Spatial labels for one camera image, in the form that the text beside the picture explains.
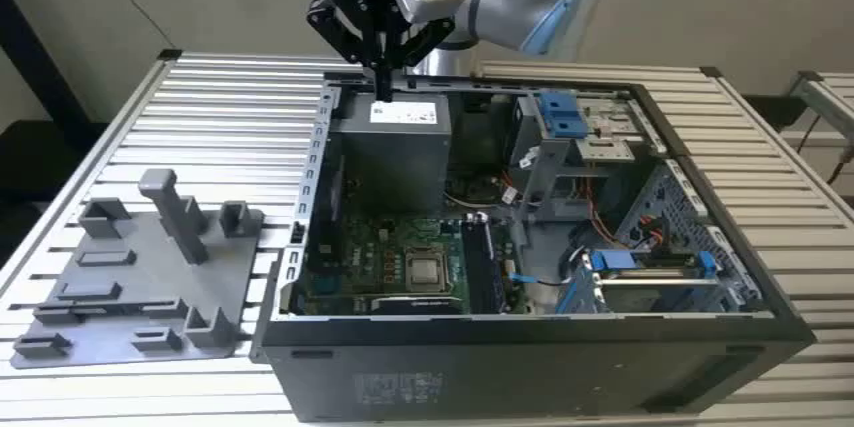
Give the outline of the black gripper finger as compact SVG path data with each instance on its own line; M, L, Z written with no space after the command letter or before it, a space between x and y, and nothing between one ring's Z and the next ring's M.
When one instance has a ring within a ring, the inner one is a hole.
M378 100L386 99L386 76L378 70L376 57L368 45L346 27L338 17L332 0L312 0L306 13L306 21L344 61L360 64L372 75L374 92Z
M423 28L407 40L403 34L411 24L394 21L386 31L384 60L383 60L383 99L393 99L393 74L405 67L414 67L427 54L442 43L455 29L453 19L437 19L426 23Z

